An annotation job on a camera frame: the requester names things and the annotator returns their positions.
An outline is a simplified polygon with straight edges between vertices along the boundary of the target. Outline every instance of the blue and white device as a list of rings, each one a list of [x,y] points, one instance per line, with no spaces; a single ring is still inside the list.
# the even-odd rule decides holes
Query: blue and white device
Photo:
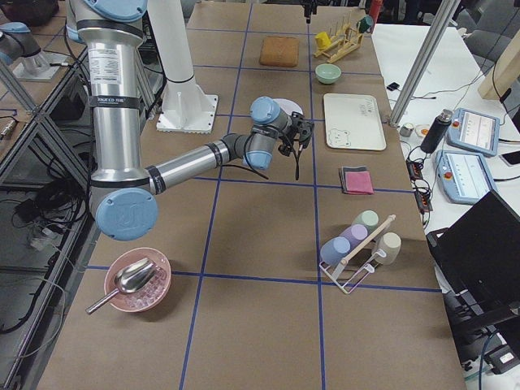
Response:
[[[498,191],[481,153],[441,150],[435,166],[443,190],[453,203],[474,205],[491,189]]]
[[[492,157],[496,156],[500,128],[501,121],[496,117],[459,108],[453,112],[447,141],[451,146]]]

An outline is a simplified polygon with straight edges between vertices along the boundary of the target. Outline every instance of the metal ladle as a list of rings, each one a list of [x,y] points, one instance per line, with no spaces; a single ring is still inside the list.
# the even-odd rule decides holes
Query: metal ladle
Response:
[[[155,275],[155,272],[155,265],[148,258],[143,258],[119,270],[114,277],[115,288],[90,306],[86,310],[87,314],[92,314],[119,293],[134,293],[145,287]]]

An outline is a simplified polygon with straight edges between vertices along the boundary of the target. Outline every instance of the brown tabletop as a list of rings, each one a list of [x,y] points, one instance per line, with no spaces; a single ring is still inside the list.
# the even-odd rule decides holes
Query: brown tabletop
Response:
[[[40,389],[465,389],[442,294],[424,240],[395,129],[387,149],[359,152],[325,144],[324,93],[375,96],[390,111],[370,36],[341,59],[334,85],[314,78],[314,34],[345,8],[320,7],[311,25],[301,6],[203,2],[188,24],[195,76],[219,95],[210,135],[142,135],[143,165],[247,133],[249,106],[262,95],[297,102],[316,123],[301,158],[275,155],[269,180],[233,168],[209,171],[157,197],[154,230],[131,242],[102,236],[84,273]],[[355,10],[353,19],[363,15]],[[298,66],[258,63],[262,38],[297,37]],[[337,169],[367,165],[374,195],[341,193]],[[361,211],[396,215],[401,253],[351,295],[317,267],[319,248]],[[129,249],[165,253],[173,284],[148,312],[109,305],[88,316],[108,266]]]

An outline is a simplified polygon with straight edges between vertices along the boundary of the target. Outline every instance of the white cutting board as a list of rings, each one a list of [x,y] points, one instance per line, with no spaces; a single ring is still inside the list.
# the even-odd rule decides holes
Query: white cutting board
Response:
[[[387,147],[373,96],[326,93],[323,105],[327,145],[331,148],[384,150]]]

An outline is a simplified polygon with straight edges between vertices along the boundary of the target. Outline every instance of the small bowl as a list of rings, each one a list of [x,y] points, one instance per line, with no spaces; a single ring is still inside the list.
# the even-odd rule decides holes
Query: small bowl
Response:
[[[322,84],[335,83],[341,77],[341,69],[332,63],[322,63],[314,70]]]
[[[118,294],[110,300],[117,310],[137,313],[156,306],[167,294],[171,284],[171,266],[167,257],[153,248],[135,248],[122,254],[115,260],[105,276],[105,294],[114,290],[114,277],[119,270],[148,258],[157,267],[152,279],[139,291],[130,294]]]

